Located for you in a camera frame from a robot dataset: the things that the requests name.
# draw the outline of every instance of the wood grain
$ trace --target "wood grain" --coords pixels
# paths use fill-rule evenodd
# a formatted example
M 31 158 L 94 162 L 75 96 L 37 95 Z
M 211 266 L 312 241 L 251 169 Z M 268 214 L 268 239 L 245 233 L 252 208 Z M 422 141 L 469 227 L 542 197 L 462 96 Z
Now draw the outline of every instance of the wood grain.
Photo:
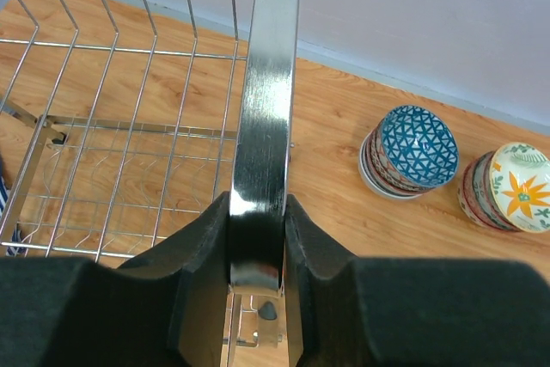
M 74 30 L 58 0 L 25 2 L 39 20 L 39 40 L 70 42 Z M 112 44 L 114 31 L 99 0 L 67 0 L 67 3 L 80 25 L 79 44 Z M 153 37 L 146 14 L 121 3 L 109 2 L 109 5 L 119 25 L 119 46 L 149 49 Z M 155 19 L 158 49 L 192 50 L 193 33 L 189 25 L 160 15 Z M 20 40 L 28 40 L 34 28 L 15 0 L 0 12 L 0 25 L 0 36 Z M 199 30 L 199 52 L 230 55 L 234 44 L 231 38 Z M 0 89 L 6 88 L 23 49 L 22 45 L 0 44 Z M 14 102 L 31 113 L 41 114 L 66 52 L 66 48 L 33 46 L 13 89 Z M 239 53 L 246 53 L 246 42 L 239 45 Z M 106 60 L 107 52 L 75 50 L 50 113 L 88 116 Z M 95 117 L 131 118 L 146 61 L 147 54 L 114 54 Z M 214 129 L 222 126 L 230 68 L 230 60 L 193 60 L 183 125 Z M 189 69 L 189 58 L 154 56 L 137 120 L 174 124 Z M 237 127 L 243 75 L 244 63 L 237 62 L 228 105 L 227 127 L 230 130 Z M 523 260 L 550 279 L 550 233 L 505 234 L 470 223 L 457 204 L 458 179 L 406 203 L 381 199 L 364 186 L 357 170 L 359 146 L 384 114 L 401 104 L 426 107 L 449 125 L 461 153 L 460 172 L 475 157 L 509 141 L 525 141 L 550 154 L 548 137 L 298 59 L 290 191 L 310 216 L 355 254 Z M 13 180 L 32 131 L 5 113 L 0 123 L 4 173 Z M 81 142 L 82 128 L 65 128 L 65 131 L 70 132 L 69 144 Z M 57 234 L 54 245 L 75 247 L 80 243 L 81 248 L 97 247 L 107 213 L 106 202 L 113 191 L 121 161 L 120 151 L 126 138 L 123 132 L 91 132 L 86 142 L 90 149 L 82 157 L 70 194 L 80 201 L 70 201 L 67 205 L 61 217 L 63 232 Z M 158 213 L 158 209 L 151 206 L 158 205 L 160 200 L 170 138 L 158 134 L 132 135 L 131 151 L 135 153 L 126 159 L 116 198 L 119 207 L 113 210 L 108 224 L 107 250 L 135 254 L 150 245 L 147 235 L 151 235 Z M 230 141 L 224 145 L 223 157 L 231 159 L 234 146 Z M 160 235 L 169 235 L 196 217 L 195 212 L 174 213 L 171 208 L 201 211 L 208 205 L 218 149 L 218 142 L 212 139 L 178 139 L 175 153 L 187 158 L 175 158 L 175 165 L 179 166 L 168 183 L 170 197 L 165 200 L 165 211 L 162 211 Z M 75 155 L 75 149 L 65 148 L 61 154 L 55 148 L 45 149 L 31 188 L 33 196 L 29 197 L 21 214 L 23 222 L 37 223 L 42 213 L 43 223 L 55 222 L 59 201 L 50 199 L 43 206 L 39 196 L 48 192 L 50 196 L 63 195 Z M 231 170 L 230 162 L 222 164 L 220 190 L 229 187 Z M 104 204 L 96 207 L 97 202 Z M 134 206 L 122 207 L 123 202 Z M 37 229 L 37 225 L 29 224 L 24 230 L 36 230 L 33 242 L 48 242 L 51 237 L 51 227 L 44 225 Z M 102 262 L 116 266 L 121 260 L 105 258 Z M 284 345 L 273 351 L 239 348 L 235 363 L 285 364 Z

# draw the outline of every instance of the blue and white striped fabric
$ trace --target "blue and white striped fabric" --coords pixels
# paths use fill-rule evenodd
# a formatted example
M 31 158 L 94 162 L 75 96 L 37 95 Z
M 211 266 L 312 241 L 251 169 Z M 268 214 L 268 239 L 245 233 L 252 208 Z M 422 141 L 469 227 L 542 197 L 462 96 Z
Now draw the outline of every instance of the blue and white striped fabric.
M 3 209 L 6 207 L 6 202 L 8 202 L 9 189 L 6 188 L 6 183 L 3 180 L 3 177 L 0 177 L 0 216 L 2 216 Z M 11 236 L 12 242 L 21 242 L 21 230 L 19 228 L 14 229 L 14 233 Z M 26 249 L 23 247 L 8 247 L 6 255 L 9 257 L 15 257 L 16 255 L 25 253 Z

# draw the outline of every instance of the metal dish rack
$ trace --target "metal dish rack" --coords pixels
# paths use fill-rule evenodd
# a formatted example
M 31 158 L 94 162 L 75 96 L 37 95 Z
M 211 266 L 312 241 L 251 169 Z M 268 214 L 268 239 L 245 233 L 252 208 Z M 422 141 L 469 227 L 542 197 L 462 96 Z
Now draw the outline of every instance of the metal dish rack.
M 71 8 L 74 0 L 49 1 L 58 2 L 55 13 L 63 12 L 69 25 L 57 32 L 46 30 L 48 35 L 43 39 L 41 20 L 45 17 L 34 12 L 37 3 L 10 0 L 6 7 L 12 11 L 18 9 L 14 12 L 19 19 L 12 22 L 14 28 L 24 19 L 32 30 L 26 39 L 21 39 L 9 31 L 9 24 L 4 25 L 0 49 L 17 47 L 20 55 L 12 66 L 13 72 L 5 79 L 0 110 L 32 127 L 34 133 L 0 222 L 2 250 L 25 248 L 25 256 L 84 255 L 107 266 L 118 266 L 191 222 L 221 191 L 229 189 L 248 49 L 239 37 L 237 0 L 228 0 L 234 29 L 232 53 L 203 47 L 192 0 L 181 0 L 188 9 L 186 36 L 192 41 L 180 48 L 177 42 L 173 47 L 164 47 L 166 44 L 159 47 L 162 24 L 157 22 L 158 16 L 152 13 L 148 0 L 141 0 L 143 13 L 134 20 L 148 25 L 149 47 L 122 41 L 123 31 L 118 15 L 113 12 L 112 0 L 95 0 L 101 3 L 107 17 L 108 26 L 103 30 L 109 33 L 110 39 L 97 44 L 81 40 L 87 38 L 78 13 Z M 290 18 L 297 19 L 297 16 L 290 14 Z M 45 51 L 62 55 L 60 67 L 50 83 L 37 82 L 36 89 L 44 97 L 40 110 L 27 110 L 24 97 L 17 95 L 18 83 L 28 79 L 26 70 L 36 67 L 35 61 L 42 52 L 42 59 L 48 59 Z M 87 56 L 92 58 L 92 54 L 98 52 L 103 54 L 104 63 L 97 71 L 92 100 L 86 110 L 78 116 L 70 110 L 56 113 L 58 103 L 67 96 L 60 93 L 63 89 L 60 85 L 65 78 L 74 78 L 68 72 L 75 72 L 81 60 L 86 62 Z M 144 66 L 128 70 L 122 62 L 130 57 L 139 57 Z M 176 94 L 178 100 L 172 102 L 171 112 L 166 105 L 157 110 L 164 112 L 163 121 L 142 121 L 140 115 L 144 107 L 154 107 L 155 99 L 162 103 L 162 96 L 160 101 L 159 96 L 148 98 L 156 61 L 171 58 L 186 60 L 179 74 L 183 84 Z M 190 102 L 193 77 L 201 71 L 199 60 L 201 64 L 223 61 L 229 74 L 223 85 L 217 80 L 216 85 L 211 86 L 223 90 L 217 94 L 217 103 L 223 110 L 218 111 L 217 117 L 207 117 L 216 118 L 217 122 L 205 119 L 195 125 L 188 119 L 199 118 L 188 114 L 194 105 Z M 117 101 L 116 88 L 109 84 L 113 76 L 121 77 L 116 75 L 121 71 L 126 79 L 133 80 L 133 101 Z M 162 81 L 158 77 L 153 83 Z M 110 113 L 129 116 L 101 117 L 105 100 L 109 102 L 107 105 L 119 104 L 111 107 Z M 16 227 L 24 236 L 23 242 L 11 241 Z M 244 297 L 242 305 L 235 303 L 231 295 L 229 300 L 240 310 L 238 314 L 231 314 L 228 308 L 226 330 L 227 341 L 231 343 L 228 364 L 234 357 L 234 345 L 257 346 L 259 342 L 258 329 L 252 327 L 245 332 L 243 327 L 256 322 L 255 298 Z

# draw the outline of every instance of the stack of bowls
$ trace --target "stack of bowls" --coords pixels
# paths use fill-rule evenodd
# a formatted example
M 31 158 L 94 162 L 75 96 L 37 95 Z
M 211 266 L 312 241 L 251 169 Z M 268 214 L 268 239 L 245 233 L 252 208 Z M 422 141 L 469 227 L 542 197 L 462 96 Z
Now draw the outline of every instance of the stack of bowls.
M 462 210 L 502 231 L 550 230 L 550 162 L 529 144 L 510 143 L 471 162 L 458 188 Z
M 390 111 L 363 141 L 358 166 L 373 192 L 389 199 L 415 199 L 453 179 L 458 148 L 434 113 L 406 105 Z

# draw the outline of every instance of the blue patterned bowl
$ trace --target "blue patterned bowl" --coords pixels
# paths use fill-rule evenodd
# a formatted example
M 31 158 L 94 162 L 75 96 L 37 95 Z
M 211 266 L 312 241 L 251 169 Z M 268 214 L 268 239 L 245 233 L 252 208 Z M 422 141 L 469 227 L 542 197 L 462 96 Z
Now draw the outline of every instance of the blue patterned bowl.
M 382 121 L 380 134 L 392 172 L 406 184 L 436 188 L 455 176 L 455 138 L 443 121 L 427 109 L 414 105 L 392 109 Z

